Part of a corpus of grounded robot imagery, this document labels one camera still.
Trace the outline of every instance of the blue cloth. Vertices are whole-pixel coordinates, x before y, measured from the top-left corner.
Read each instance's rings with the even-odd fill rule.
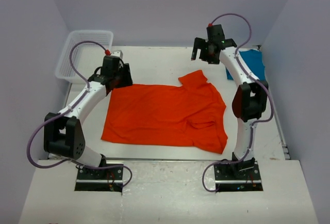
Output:
[[[251,71],[261,80],[265,80],[265,67],[262,64],[262,53],[257,50],[248,50],[239,52]],[[233,80],[229,71],[226,69],[227,79]]]

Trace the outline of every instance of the white table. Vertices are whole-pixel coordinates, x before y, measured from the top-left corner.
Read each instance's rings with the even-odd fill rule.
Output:
[[[259,161],[264,191],[217,194],[202,188],[207,164],[125,162],[133,179],[122,196],[74,191],[72,164],[37,169],[20,224],[317,224],[298,161]],[[207,185],[214,187],[214,173],[208,172]]]
[[[190,61],[191,47],[113,47],[113,51],[122,50],[123,60],[128,62],[131,75],[136,84],[160,84],[180,86],[178,78],[188,73],[202,69],[227,105],[224,114],[224,128],[228,136],[227,146],[222,155],[203,151],[195,147],[169,147],[126,145],[101,140],[110,95],[102,100],[85,120],[82,128],[86,144],[93,150],[104,154],[108,158],[135,159],[188,159],[214,160],[231,158],[236,145],[237,118],[232,111],[232,101],[237,87],[234,81],[227,80],[225,67],[208,65],[201,60]],[[94,69],[102,65],[104,53],[98,47],[86,47],[82,51],[82,58],[78,70],[89,77]],[[84,85],[73,84],[68,97],[70,103],[82,90]],[[263,114],[267,118],[270,107]],[[275,119],[269,123],[259,124],[255,137],[255,157],[257,160],[284,159],[282,143],[278,134]]]
[[[231,101],[235,83],[228,81],[222,65],[190,62],[191,48],[117,47],[130,63],[132,77],[140,84],[177,85],[177,78],[197,69],[220,91],[228,108],[224,115],[228,144],[223,155],[197,148],[121,145],[101,141],[109,97],[99,103],[86,119],[83,129],[87,144],[114,158],[210,160],[231,157],[236,142],[236,118]],[[89,76],[102,63],[102,51],[86,51],[86,63],[79,69]],[[72,85],[69,100],[82,86]],[[124,161],[133,179],[120,193],[74,191],[77,169],[64,163],[37,169],[24,205],[20,224],[145,224],[145,223],[317,223],[314,208],[298,161],[284,160],[275,121],[261,124],[256,134],[255,157],[259,163],[263,191],[208,193],[201,184],[207,161],[160,162]],[[42,165],[52,160],[39,161]],[[128,173],[124,170],[124,180]],[[206,185],[214,188],[209,169]]]

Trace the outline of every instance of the wire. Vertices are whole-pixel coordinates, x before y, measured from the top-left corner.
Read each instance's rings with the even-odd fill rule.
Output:
[[[100,70],[101,68],[102,68],[102,66],[101,66],[101,67],[97,67],[97,68],[94,70],[94,74],[97,74],[98,70]]]
[[[108,182],[110,190],[112,189],[112,185],[114,183],[114,175],[113,175],[112,171],[111,171],[111,178],[112,178],[112,183],[109,182],[109,173],[107,172],[107,182]]]
[[[75,68],[75,66],[73,65],[73,61],[72,61],[72,54],[73,54],[73,51],[81,44],[83,43],[93,43],[93,44],[96,44],[98,46],[100,46],[104,51],[105,51],[105,54],[106,55],[110,55],[110,51],[107,50],[102,44],[98,43],[98,42],[94,42],[94,41],[82,41],[82,42],[79,42],[77,44],[75,44],[72,49],[70,50],[70,53],[69,53],[69,62],[70,62],[70,65],[71,65],[71,68],[73,69],[73,71],[80,77],[82,78],[85,82],[86,82],[86,85],[87,85],[87,89],[86,91],[81,95],[81,97],[71,106],[71,109],[75,108],[83,99],[84,97],[86,96],[86,94],[89,92],[89,88],[90,88],[90,84],[89,84],[89,81],[81,74],[78,72],[78,70]],[[81,165],[80,163],[76,162],[76,161],[73,161],[69,158],[66,158],[66,159],[63,159],[61,160],[60,162],[57,162],[57,163],[54,163],[52,165],[48,165],[48,166],[42,166],[42,165],[39,165],[37,164],[32,156],[31,156],[31,145],[32,145],[32,142],[33,142],[33,139],[35,138],[36,134],[43,128],[45,127],[47,124],[51,123],[51,122],[54,122],[55,120],[67,115],[71,109],[68,109],[67,111],[55,116],[55,117],[52,117],[50,119],[48,119],[47,121],[43,122],[41,125],[39,125],[35,130],[34,132],[32,133],[31,137],[29,138],[29,141],[27,143],[27,147],[26,147],[26,156],[27,156],[27,159],[29,160],[29,162],[39,168],[39,169],[49,169],[49,168],[53,168],[53,167],[56,167],[66,161],[72,161],[72,162],[75,162],[76,164],[79,164]],[[85,168],[88,168],[88,169],[92,169],[92,170],[107,170],[107,169],[113,169],[113,168],[125,168],[129,171],[130,173],[130,176],[129,176],[129,179],[128,181],[123,184],[123,187],[126,186],[131,180],[132,180],[132,177],[133,177],[133,173],[131,171],[131,169],[129,169],[127,166],[124,166],[124,165],[114,165],[114,166],[106,166],[106,167],[92,167],[92,166],[86,166],[86,165],[81,165],[81,166],[84,166]]]
[[[237,16],[237,17],[242,18],[242,19],[247,23],[247,25],[248,25],[248,27],[249,27],[249,37],[248,37],[248,39],[247,39],[245,42],[243,42],[241,45],[237,46],[237,48],[235,49],[235,54],[234,54],[234,56],[235,56],[235,59],[236,59],[238,65],[239,65],[240,68],[243,70],[243,72],[246,74],[246,76],[247,76],[248,78],[250,78],[252,81],[254,81],[255,83],[257,83],[257,84],[258,84],[258,85],[259,85],[259,86],[265,91],[265,93],[267,94],[267,97],[268,97],[269,102],[270,102],[271,114],[270,114],[270,117],[269,117],[268,119],[265,119],[265,120],[256,120],[256,121],[254,121],[254,122],[251,123],[251,127],[250,127],[251,134],[250,134],[249,147],[248,147],[248,149],[247,149],[245,155],[244,155],[241,159],[239,159],[239,160],[237,160],[237,161],[229,161],[229,160],[227,160],[227,159],[223,159],[222,161],[216,161],[216,162],[211,163],[210,165],[208,165],[208,166],[204,169],[204,171],[203,171],[203,175],[202,175],[202,184],[203,184],[204,189],[205,189],[206,191],[208,191],[208,192],[217,192],[217,191],[219,190],[219,188],[216,188],[216,189],[208,189],[208,188],[206,187],[206,185],[205,185],[205,174],[206,174],[206,171],[207,171],[211,166],[214,166],[214,165],[219,165],[219,164],[231,164],[231,165],[233,165],[233,164],[237,164],[237,163],[242,162],[242,161],[247,157],[247,155],[249,154],[250,149],[251,149],[251,147],[252,147],[254,125],[257,124],[257,123],[260,123],[260,122],[269,122],[269,121],[273,118],[273,116],[274,116],[274,104],[273,104],[273,99],[272,99],[272,97],[271,97],[271,95],[270,95],[268,89],[267,89],[267,88],[266,88],[266,87],[265,87],[260,81],[258,81],[257,79],[253,78],[253,77],[248,73],[248,71],[244,68],[244,66],[242,65],[242,63],[241,63],[241,61],[240,61],[240,59],[239,59],[239,57],[238,57],[238,55],[237,55],[238,50],[239,50],[242,46],[246,45],[246,44],[250,41],[250,39],[251,39],[251,36],[252,36],[252,28],[251,28],[251,24],[249,23],[249,21],[248,21],[245,17],[243,17],[242,15],[239,15],[239,14],[236,14],[236,13],[225,13],[225,14],[222,14],[222,15],[216,17],[216,18],[210,23],[210,25],[213,25],[213,23],[214,23],[216,20],[218,20],[219,18],[224,17],[224,16],[229,16],[229,15]]]
[[[253,183],[253,176],[252,176],[252,173],[250,173],[250,179],[251,179],[251,183],[252,183],[252,186],[255,187],[255,183]]]

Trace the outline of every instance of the white plastic basket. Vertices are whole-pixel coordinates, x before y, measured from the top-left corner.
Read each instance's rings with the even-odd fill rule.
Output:
[[[65,79],[66,81],[76,84],[84,83],[84,81],[72,70],[69,62],[69,53],[76,43],[85,40],[98,42],[106,49],[110,50],[113,41],[113,33],[105,30],[75,30],[71,32],[65,42],[61,57],[55,70],[55,76],[57,78]],[[72,61],[75,68],[78,67],[81,56],[81,48],[84,46],[97,45],[92,43],[81,44],[74,50],[72,54]]]

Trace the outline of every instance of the shirt sleeve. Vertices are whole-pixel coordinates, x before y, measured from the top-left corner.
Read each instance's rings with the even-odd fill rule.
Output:
[[[197,89],[198,87],[207,84],[207,78],[204,76],[202,70],[197,70],[183,77],[180,77],[179,81],[181,82],[182,86],[187,89]]]

